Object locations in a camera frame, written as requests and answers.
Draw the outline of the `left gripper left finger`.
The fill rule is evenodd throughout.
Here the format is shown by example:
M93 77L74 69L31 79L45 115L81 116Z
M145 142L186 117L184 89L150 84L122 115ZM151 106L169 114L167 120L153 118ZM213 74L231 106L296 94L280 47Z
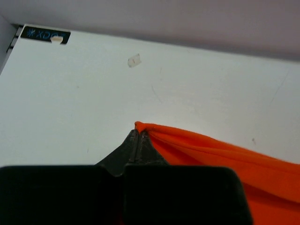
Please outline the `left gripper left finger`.
M120 176L138 132L94 165L14 165L0 169L3 225L120 225Z

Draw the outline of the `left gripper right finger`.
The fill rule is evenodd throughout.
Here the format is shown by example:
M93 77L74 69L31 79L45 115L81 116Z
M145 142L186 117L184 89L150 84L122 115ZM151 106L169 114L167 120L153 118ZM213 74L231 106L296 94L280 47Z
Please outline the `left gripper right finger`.
M168 164L146 134L132 130L122 173L122 222L126 225L251 225L243 185L221 166Z

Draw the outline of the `orange t-shirt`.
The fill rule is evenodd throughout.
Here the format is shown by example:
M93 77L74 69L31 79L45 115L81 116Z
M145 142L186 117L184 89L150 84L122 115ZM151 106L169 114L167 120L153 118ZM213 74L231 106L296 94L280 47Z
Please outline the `orange t-shirt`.
M255 225L300 223L300 166L191 131L135 122L171 165L233 169L246 192Z

